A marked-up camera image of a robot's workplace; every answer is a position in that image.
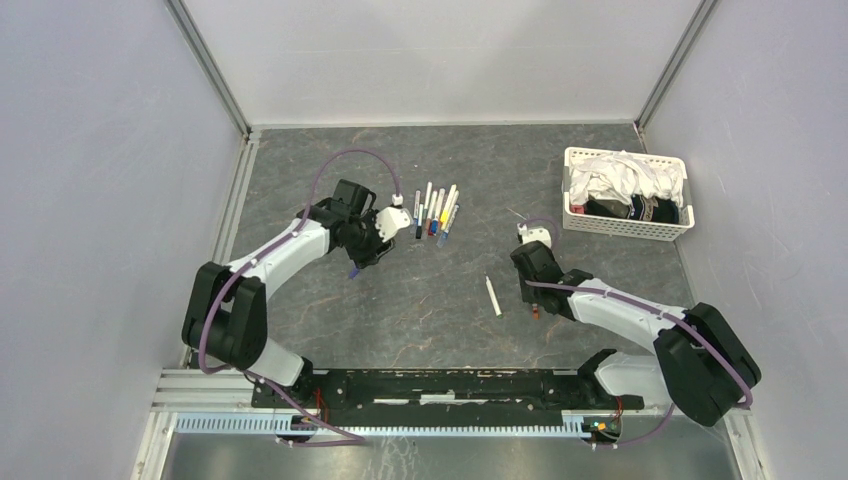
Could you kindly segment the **white marker green cap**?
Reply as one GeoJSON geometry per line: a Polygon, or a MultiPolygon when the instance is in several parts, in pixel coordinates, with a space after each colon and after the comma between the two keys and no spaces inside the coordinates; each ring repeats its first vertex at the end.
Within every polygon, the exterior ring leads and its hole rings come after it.
{"type": "Polygon", "coordinates": [[[495,292],[493,283],[488,275],[484,275],[484,282],[486,286],[486,291],[491,302],[494,314],[497,318],[503,317],[503,311],[501,309],[497,294],[495,292]]]}

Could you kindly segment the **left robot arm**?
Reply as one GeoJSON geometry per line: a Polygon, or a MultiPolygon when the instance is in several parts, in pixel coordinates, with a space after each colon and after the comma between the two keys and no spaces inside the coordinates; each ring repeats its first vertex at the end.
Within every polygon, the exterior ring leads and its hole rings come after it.
{"type": "Polygon", "coordinates": [[[331,196],[300,211],[253,253],[201,266],[182,326],[183,343],[199,358],[212,357],[276,383],[276,394],[288,406],[306,405],[314,394],[312,364],[270,339],[268,302],[301,269],[338,248],[356,271],[391,251],[412,216],[400,195],[381,210],[375,200],[366,187],[341,180],[331,196]]]}

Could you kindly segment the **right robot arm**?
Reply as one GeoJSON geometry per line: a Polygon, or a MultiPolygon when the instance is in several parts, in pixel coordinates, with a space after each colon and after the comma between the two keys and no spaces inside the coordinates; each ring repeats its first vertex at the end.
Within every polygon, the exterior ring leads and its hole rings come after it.
{"type": "Polygon", "coordinates": [[[677,407],[711,427],[732,409],[753,404],[762,373],[720,311],[707,303],[690,308],[651,302],[611,287],[578,269],[562,270],[541,241],[516,248],[524,302],[545,312],[610,331],[646,350],[612,353],[577,382],[580,400],[602,408],[616,396],[677,407]]]}

